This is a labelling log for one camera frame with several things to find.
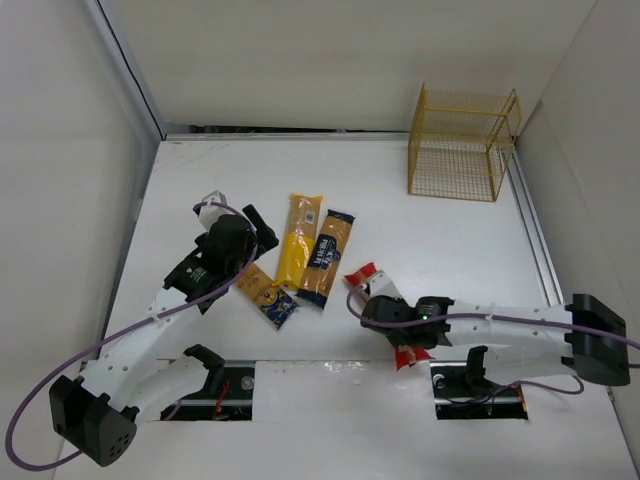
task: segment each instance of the spaghetti package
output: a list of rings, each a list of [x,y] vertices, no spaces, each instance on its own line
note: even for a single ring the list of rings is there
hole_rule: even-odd
[[[295,193],[291,195],[291,208],[276,274],[276,285],[292,290],[300,288],[302,274],[311,257],[316,238],[320,203],[322,197],[305,197]]]
[[[324,309],[355,219],[337,210],[328,211],[302,275],[298,297]]]
[[[293,298],[280,287],[274,286],[273,280],[255,263],[240,277],[236,286],[278,330],[298,308]]]

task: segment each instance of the wire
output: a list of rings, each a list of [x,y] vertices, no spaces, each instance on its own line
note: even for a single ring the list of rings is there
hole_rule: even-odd
[[[220,405],[222,404],[222,400],[224,400],[224,397],[226,397],[227,393],[229,393],[230,388],[231,388],[231,383],[229,383],[229,380],[227,380],[227,383],[224,384],[222,393],[220,394],[220,396],[218,397],[218,401],[216,402],[216,408],[213,410],[212,420],[215,420],[216,417],[218,416],[218,413],[222,411],[222,409],[220,408]]]
[[[621,335],[616,335],[615,333],[605,332],[604,330],[598,330],[597,328],[585,327],[582,325],[572,325],[568,323],[561,322],[550,322],[550,321],[542,321],[542,320],[532,320],[530,318],[519,318],[519,317],[508,317],[506,315],[489,315],[487,316],[484,313],[449,313],[446,315],[434,315],[432,317],[420,320],[411,320],[408,322],[378,322],[375,320],[371,320],[360,313],[356,312],[353,306],[351,305],[351,298],[356,293],[356,289],[352,289],[347,295],[347,310],[356,318],[360,320],[364,325],[369,325],[371,327],[377,328],[409,328],[409,327],[419,327],[421,325],[427,325],[429,323],[441,322],[443,320],[469,320],[470,318],[476,318],[479,320],[487,320],[487,317],[490,318],[491,321],[496,322],[506,322],[506,323],[515,323],[519,325],[534,325],[544,328],[558,328],[561,330],[573,330],[574,332],[586,333],[587,335],[595,335],[602,338],[608,338],[611,340],[615,340],[617,342],[624,343],[630,347],[635,348],[636,350],[640,350],[640,342],[636,342],[635,340],[631,340],[630,338],[623,337]],[[638,364],[632,364],[633,367],[629,366],[629,368],[640,368]]]
[[[202,202],[199,203],[198,205],[196,205],[197,208],[199,206],[203,206],[203,205],[211,205],[214,207],[221,207],[225,210],[230,211],[231,213],[235,214],[235,215],[239,215],[241,217],[244,218],[244,215],[242,213],[240,213],[238,210],[236,210],[235,208],[232,208],[228,205],[225,205],[223,203],[218,203],[218,202]],[[251,231],[256,234],[255,229],[253,228],[253,225],[251,225],[251,222],[249,222],[249,227],[251,228]],[[245,274],[245,272],[249,269],[249,267],[251,266],[251,264],[253,263],[253,261],[256,258],[256,255],[258,253],[258,242],[256,242],[256,245],[253,248],[253,251],[251,252],[251,255],[249,256],[249,260],[247,260],[247,263],[240,269],[240,271],[238,272],[238,274],[233,277],[231,280],[229,280],[228,282],[226,282],[224,285],[220,286],[219,288],[216,288],[213,292],[210,292],[206,295],[203,295],[200,298],[197,298],[191,302],[185,303],[183,305],[179,305],[177,307],[174,308],[170,308],[164,312],[161,312],[160,314],[158,314],[158,318],[164,318],[164,317],[168,317],[171,315],[174,315],[178,312],[182,312],[183,310],[186,310],[188,308],[191,308],[193,306],[199,305],[203,302],[206,302],[208,300],[211,299],[215,299],[217,297],[219,297],[221,294],[223,294],[227,289],[229,289],[229,287],[231,287],[231,285],[233,285],[240,277],[242,277],[242,275]],[[128,326],[127,328],[124,328],[122,330],[120,330],[119,332],[114,333],[113,335],[110,335],[102,340],[100,340],[97,343],[94,343],[93,345],[91,345],[90,347],[84,349],[83,351],[77,353],[76,355],[74,355],[73,357],[71,357],[69,360],[67,360],[66,362],[62,363],[59,367],[53,369],[47,376],[45,376],[34,388],[33,390],[31,390],[27,396],[24,398],[24,400],[22,400],[22,402],[20,402],[20,405],[18,405],[18,408],[16,409],[15,413],[13,414],[13,417],[11,417],[11,421],[9,422],[9,426],[7,427],[7,433],[5,435],[4,438],[4,448],[5,451],[7,452],[7,456],[9,457],[9,459],[16,464],[18,467],[24,469],[24,470],[28,470],[30,472],[44,472],[46,470],[52,470],[54,468],[59,467],[60,465],[64,465],[65,463],[73,460],[74,458],[76,458],[78,455],[81,454],[80,451],[74,452],[71,455],[62,458],[58,461],[52,462],[52,463],[48,463],[48,464],[44,464],[44,465],[34,465],[31,463],[27,463],[24,460],[22,460],[15,452],[14,450],[14,446],[13,446],[13,435],[15,433],[16,430],[16,426],[18,424],[18,421],[20,420],[20,417],[22,416],[22,414],[24,413],[24,411],[27,409],[27,407],[29,406],[29,404],[33,401],[33,399],[35,398],[35,396],[40,393],[40,391],[54,378],[56,378],[57,376],[59,376],[60,374],[62,374],[62,372],[64,372],[67,368],[69,368],[70,366],[74,365],[76,362],[82,360],[84,357],[90,355],[93,352],[96,352],[98,350],[100,350],[103,346],[107,345],[108,343],[113,342],[114,340],[117,340],[121,337],[124,337],[125,335],[127,335],[128,333],[133,332],[134,330],[137,330],[138,328],[144,327],[145,325],[149,325],[150,323],[153,323],[154,319],[152,317],[149,318],[145,318],[144,320],[140,320],[137,323],[134,323],[133,325]]]
[[[577,390],[564,390],[558,387],[552,387],[551,385],[545,385],[544,383],[532,382],[530,380],[520,380],[518,382],[512,383],[511,387],[516,388],[522,385],[529,385],[530,387],[538,387],[543,388],[544,390],[548,390],[550,392],[561,393],[562,395],[580,395],[584,392],[584,382],[579,377],[573,376],[573,379],[578,382]]]
[[[520,387],[522,387],[522,385],[528,385],[530,387],[542,388],[543,390],[547,390],[549,392],[560,393],[562,395],[580,395],[581,393],[584,392],[584,388],[585,388],[584,387],[584,382],[579,377],[573,376],[572,378],[576,382],[578,382],[578,389],[577,390],[564,390],[562,388],[552,387],[551,385],[545,385],[544,383],[532,382],[530,380],[518,380],[517,382],[513,382],[513,383],[511,383],[509,385],[504,385],[502,387],[498,387],[496,390],[493,391],[493,393],[491,395],[483,395],[483,396],[480,396],[480,397],[470,398],[469,400],[465,400],[464,402],[459,402],[457,400],[453,400],[451,398],[442,397],[442,396],[440,396],[439,398],[444,398],[452,406],[457,406],[457,407],[466,407],[466,406],[469,406],[469,405],[481,404],[481,403],[485,403],[485,402],[488,402],[489,400],[491,400],[491,406],[493,407],[495,399],[500,393],[504,392],[505,390],[509,390],[511,388],[516,390],[516,392],[519,392],[521,390]],[[524,397],[522,397],[520,395],[520,393],[518,393],[518,395],[520,396],[521,400],[524,401]]]
[[[96,1],[96,5],[98,5],[98,8],[100,9],[100,13],[102,14],[102,18],[104,18],[104,21],[107,24],[107,28],[109,29],[109,31],[111,32],[111,35],[113,36],[113,40],[115,41],[116,47],[118,47],[118,51],[120,52],[120,55],[122,56],[122,60],[124,60],[125,67],[127,67],[127,70],[129,71],[129,74],[131,75],[131,78],[133,79],[134,83],[136,84],[136,87],[138,87],[138,91],[140,92],[140,96],[142,97],[142,101],[144,102],[144,105],[147,107],[147,110],[149,111],[149,115],[151,116],[151,119],[153,120],[153,123],[155,124],[156,129],[158,130],[158,134],[160,135],[160,140],[164,140],[166,138],[166,136],[162,134],[162,129],[160,128],[160,125],[158,124],[158,121],[156,120],[156,117],[153,114],[153,110],[151,109],[151,106],[149,105],[149,102],[147,101],[147,97],[144,94],[144,90],[142,89],[142,85],[140,85],[140,82],[138,81],[138,79],[136,78],[135,74],[133,73],[131,65],[129,64],[129,60],[127,59],[127,56],[124,54],[124,49],[122,48],[122,45],[120,44],[120,40],[118,39],[118,36],[116,35],[116,32],[113,30],[113,26],[111,25],[111,22],[109,21],[109,17],[105,13],[104,8],[102,7],[102,3],[100,2],[100,0],[95,0],[95,1]]]

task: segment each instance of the yellow pasta package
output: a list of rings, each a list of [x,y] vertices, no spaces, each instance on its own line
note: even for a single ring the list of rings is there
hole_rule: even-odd
[[[291,209],[287,231],[280,254],[276,285],[292,290],[300,288],[302,274],[307,266],[318,228],[318,216],[322,197],[291,195]]]

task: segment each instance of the black strip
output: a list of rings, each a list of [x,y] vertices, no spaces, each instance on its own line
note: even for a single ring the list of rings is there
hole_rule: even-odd
[[[165,135],[162,134],[162,129],[160,128],[160,125],[158,124],[158,121],[156,120],[156,117],[153,115],[153,111],[151,110],[151,106],[149,106],[149,102],[147,101],[147,97],[144,96],[144,92],[142,90],[142,86],[140,85],[140,82],[138,82],[138,79],[136,78],[136,76],[133,73],[133,70],[131,69],[131,65],[129,65],[129,60],[127,60],[127,56],[124,54],[124,50],[122,49],[122,45],[120,45],[120,41],[118,40],[118,36],[116,35],[116,32],[113,31],[113,27],[111,26],[111,22],[109,21],[109,18],[107,17],[107,14],[104,11],[104,8],[102,8],[102,3],[100,3],[100,0],[95,0],[96,4],[98,5],[98,8],[100,9],[100,12],[102,13],[102,17],[104,18],[104,21],[107,24],[107,27],[109,27],[109,31],[111,32],[111,35],[113,36],[113,39],[116,42],[116,46],[118,47],[118,50],[120,51],[120,55],[122,56],[122,60],[124,60],[124,64],[127,67],[127,70],[129,71],[129,73],[131,74],[131,78],[133,78],[133,81],[136,83],[136,86],[138,87],[138,91],[140,92],[140,95],[142,96],[142,101],[144,102],[145,106],[147,107],[147,110],[149,111],[149,115],[151,115],[151,118],[153,119],[153,123],[155,123],[156,128],[158,129],[158,134],[160,135],[160,140],[164,140],[166,138]]]

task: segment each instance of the rectangular opening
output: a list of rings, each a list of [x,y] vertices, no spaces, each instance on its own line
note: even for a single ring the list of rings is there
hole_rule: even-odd
[[[431,383],[438,420],[528,420],[522,389],[492,382],[470,385],[464,362],[431,364]]]
[[[253,415],[253,386],[255,363],[239,362],[225,365],[221,376],[207,377],[205,386],[199,392],[181,399],[180,406],[173,415],[176,405],[169,405],[161,415],[161,421],[248,421]]]

